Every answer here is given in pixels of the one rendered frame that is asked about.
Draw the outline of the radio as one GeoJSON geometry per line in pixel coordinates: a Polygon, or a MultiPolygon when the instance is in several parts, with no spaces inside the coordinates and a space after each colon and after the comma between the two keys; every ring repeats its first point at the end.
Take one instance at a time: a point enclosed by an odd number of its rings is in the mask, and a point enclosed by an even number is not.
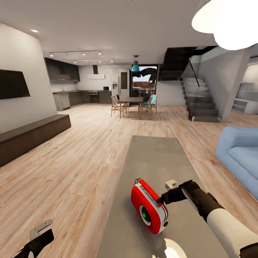
{"type": "Polygon", "coordinates": [[[161,233],[168,224],[168,211],[164,203],[156,202],[159,198],[144,180],[135,182],[131,192],[132,204],[147,228],[155,235],[161,233]]]}

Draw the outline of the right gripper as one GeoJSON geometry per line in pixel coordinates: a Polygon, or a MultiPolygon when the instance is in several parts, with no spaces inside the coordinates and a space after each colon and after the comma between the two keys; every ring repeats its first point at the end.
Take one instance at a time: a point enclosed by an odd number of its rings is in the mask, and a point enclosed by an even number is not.
{"type": "Polygon", "coordinates": [[[175,192],[176,188],[173,188],[172,190],[169,190],[168,192],[162,194],[162,196],[156,200],[157,203],[166,203],[166,205],[172,203],[172,202],[178,202],[181,201],[175,192]]]}

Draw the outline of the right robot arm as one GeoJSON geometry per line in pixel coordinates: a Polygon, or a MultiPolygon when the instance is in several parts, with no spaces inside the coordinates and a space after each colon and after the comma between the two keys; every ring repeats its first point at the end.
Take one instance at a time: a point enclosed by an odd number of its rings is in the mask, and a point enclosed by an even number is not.
{"type": "Polygon", "coordinates": [[[211,193],[200,189],[196,182],[188,180],[174,188],[176,183],[175,180],[166,182],[167,192],[156,202],[168,205],[188,199],[230,258],[258,258],[258,235],[230,214],[211,193]]]}

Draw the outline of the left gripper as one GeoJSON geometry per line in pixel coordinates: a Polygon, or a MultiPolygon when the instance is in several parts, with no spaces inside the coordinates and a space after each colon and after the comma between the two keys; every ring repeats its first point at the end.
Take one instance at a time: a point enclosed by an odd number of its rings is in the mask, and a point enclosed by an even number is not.
{"type": "Polygon", "coordinates": [[[27,243],[24,248],[27,245],[36,243],[39,246],[39,253],[42,251],[42,249],[47,246],[49,243],[53,242],[54,240],[54,235],[52,232],[52,229],[49,229],[48,231],[44,232],[43,234],[41,234],[40,236],[38,236],[36,239],[34,239],[33,241],[30,241],[29,243],[27,243]]]}

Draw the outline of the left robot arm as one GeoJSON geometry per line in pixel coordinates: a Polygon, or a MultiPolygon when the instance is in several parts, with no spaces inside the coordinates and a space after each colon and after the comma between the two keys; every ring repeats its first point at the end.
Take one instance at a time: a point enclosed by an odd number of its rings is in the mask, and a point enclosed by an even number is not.
{"type": "Polygon", "coordinates": [[[11,258],[36,258],[42,249],[53,242],[52,229],[40,234],[39,232],[53,224],[53,219],[46,220],[30,230],[30,242],[11,258]]]}

